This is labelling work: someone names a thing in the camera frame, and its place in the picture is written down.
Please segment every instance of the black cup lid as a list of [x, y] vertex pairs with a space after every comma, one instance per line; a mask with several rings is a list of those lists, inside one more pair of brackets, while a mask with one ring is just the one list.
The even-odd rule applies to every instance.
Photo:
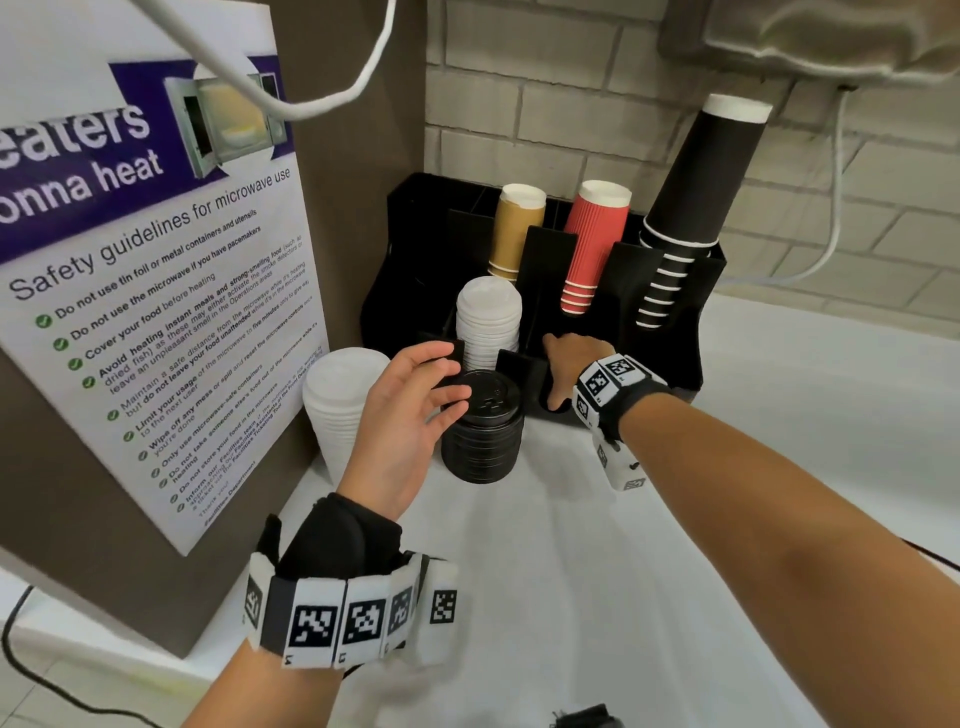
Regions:
[[513, 419], [520, 409], [520, 390], [498, 372], [474, 370], [457, 378], [472, 389], [469, 409], [460, 423], [474, 427], [497, 427]]

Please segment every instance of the stack of black cups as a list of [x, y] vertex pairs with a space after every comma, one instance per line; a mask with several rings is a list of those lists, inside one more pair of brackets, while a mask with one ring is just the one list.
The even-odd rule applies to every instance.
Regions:
[[711, 94], [690, 127], [660, 194], [643, 219], [640, 245], [663, 251], [636, 324], [661, 328], [690, 266], [709, 257], [754, 158], [769, 104]]
[[441, 457], [469, 483], [493, 483], [514, 468], [523, 434], [519, 388], [507, 377], [474, 370], [457, 378], [472, 389], [467, 414], [444, 433]]

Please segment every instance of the microwave illustration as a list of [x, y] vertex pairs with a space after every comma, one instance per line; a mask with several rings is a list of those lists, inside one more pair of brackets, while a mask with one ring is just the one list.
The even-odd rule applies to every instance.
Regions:
[[[250, 78], [279, 98], [276, 74], [253, 73]], [[166, 78], [163, 85], [177, 118], [190, 166], [201, 180], [218, 164], [287, 140], [286, 125], [267, 116], [220, 79]]]

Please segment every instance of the brown paper cup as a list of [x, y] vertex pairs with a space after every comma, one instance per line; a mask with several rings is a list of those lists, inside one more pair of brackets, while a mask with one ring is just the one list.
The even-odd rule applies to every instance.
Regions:
[[493, 247], [490, 272], [516, 279], [523, 258], [527, 228], [543, 224], [546, 193], [529, 184], [507, 184], [500, 193], [493, 219]]

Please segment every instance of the electrical cord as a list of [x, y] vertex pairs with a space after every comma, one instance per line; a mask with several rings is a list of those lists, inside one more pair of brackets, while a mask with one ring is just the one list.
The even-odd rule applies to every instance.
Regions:
[[84, 703], [80, 698], [74, 697], [69, 692], [61, 688], [59, 685], [50, 682], [42, 675], [38, 675], [33, 672], [29, 667], [21, 663], [16, 655], [13, 654], [13, 650], [10, 645], [10, 633], [13, 630], [13, 623], [16, 621], [16, 618], [20, 615], [20, 610], [23, 609], [23, 605], [27, 601], [27, 597], [30, 596], [31, 592], [34, 590], [33, 585], [27, 587], [26, 591], [20, 596], [16, 604], [13, 606], [13, 610], [10, 612], [10, 616], [7, 617], [7, 622], [3, 627], [2, 634], [2, 646], [3, 646], [3, 655], [7, 658], [7, 662], [10, 663], [10, 667], [19, 672], [28, 680], [40, 685], [42, 688], [46, 688], [48, 691], [53, 692], [56, 695], [59, 695], [61, 698], [66, 700], [70, 705], [86, 713], [92, 713], [95, 716], [123, 716], [131, 717], [139, 720], [144, 725], [149, 725], [151, 728], [163, 728], [163, 726], [158, 723], [154, 723], [148, 717], [136, 713], [135, 711], [125, 711], [118, 708], [97, 708], [95, 706]]
[[[908, 546], [910, 546], [911, 548], [916, 549], [924, 556], [943, 564], [945, 567], [948, 567], [950, 569], [953, 569], [954, 571], [960, 572], [960, 565], [954, 564], [947, 557], [941, 556], [939, 553], [931, 551], [928, 548], [924, 548], [923, 546], [914, 544], [912, 541], [907, 541], [906, 539], [900, 539], [900, 540], [903, 541]], [[125, 711], [125, 710], [115, 709], [115, 708], [95, 708], [92, 705], [88, 705], [87, 703], [84, 703], [79, 698], [76, 698], [73, 695], [71, 695], [69, 692], [61, 688], [59, 685], [56, 685], [50, 682], [49, 680], [47, 680], [42, 675], [38, 675], [37, 673], [33, 672], [29, 667], [26, 667], [23, 663], [21, 663], [16, 658], [16, 656], [13, 654], [13, 650], [11, 649], [10, 633], [13, 630], [13, 623], [16, 621], [16, 618], [20, 616], [20, 610], [23, 609], [23, 605], [26, 603], [27, 597], [30, 596], [33, 590], [34, 590], [34, 587], [32, 585], [27, 587], [24, 593], [17, 600], [16, 604], [13, 606], [13, 610], [10, 612], [10, 616], [7, 617], [7, 622], [4, 624], [4, 627], [3, 627], [3, 635], [2, 635], [2, 640], [0, 640], [0, 642], [2, 642], [4, 657], [6, 657], [7, 662], [10, 663], [10, 667], [12, 667], [14, 670], [19, 672], [28, 680], [31, 680], [32, 682], [40, 685], [42, 688], [46, 688], [48, 691], [53, 692], [56, 695], [59, 695], [61, 698], [66, 700], [75, 708], [79, 708], [82, 711], [85, 711], [87, 713], [92, 713], [96, 716], [131, 717], [131, 718], [135, 718], [136, 720], [139, 720], [141, 723], [145, 725], [151, 726], [151, 728], [162, 728], [162, 726], [158, 725], [157, 723], [154, 723], [152, 720], [150, 720], [146, 716], [143, 716], [140, 713], [136, 713], [134, 711]], [[346, 679], [359, 667], [361, 666], [357, 665], [347, 670], [347, 672], [344, 674], [344, 678]]]
[[833, 170], [833, 182], [830, 186], [830, 235], [827, 241], [827, 248], [809, 268], [801, 271], [800, 273], [794, 273], [790, 276], [782, 276], [779, 278], [745, 277], [724, 279], [719, 281], [718, 285], [736, 285], [739, 283], [751, 283], [753, 285], [788, 285], [790, 283], [796, 283], [798, 280], [805, 279], [808, 276], [812, 276], [814, 273], [827, 265], [827, 261], [833, 257], [833, 254], [836, 252], [837, 245], [840, 243], [840, 231], [843, 227], [844, 119], [846, 118], [847, 102], [850, 99], [851, 92], [854, 91], [855, 88], [853, 86], [844, 85], [840, 86], [837, 90], [840, 92], [840, 97], [837, 99], [836, 116], [833, 123], [833, 154], [831, 165]]
[[373, 46], [370, 57], [360, 71], [360, 75], [357, 76], [356, 81], [350, 88], [330, 94], [322, 99], [289, 104], [271, 96], [249, 79], [246, 72], [239, 70], [231, 61], [217, 53], [164, 0], [130, 1], [143, 14], [153, 20], [160, 30], [166, 33], [180, 48], [190, 54], [197, 63], [206, 66], [269, 116], [284, 121], [302, 121], [303, 119], [320, 116], [348, 104], [363, 93], [373, 75], [373, 71], [380, 63], [380, 57], [383, 55], [383, 49], [387, 46], [387, 41], [390, 40], [390, 33], [394, 28], [394, 15], [396, 14], [396, 0], [387, 0], [383, 30], [380, 31], [380, 36]]

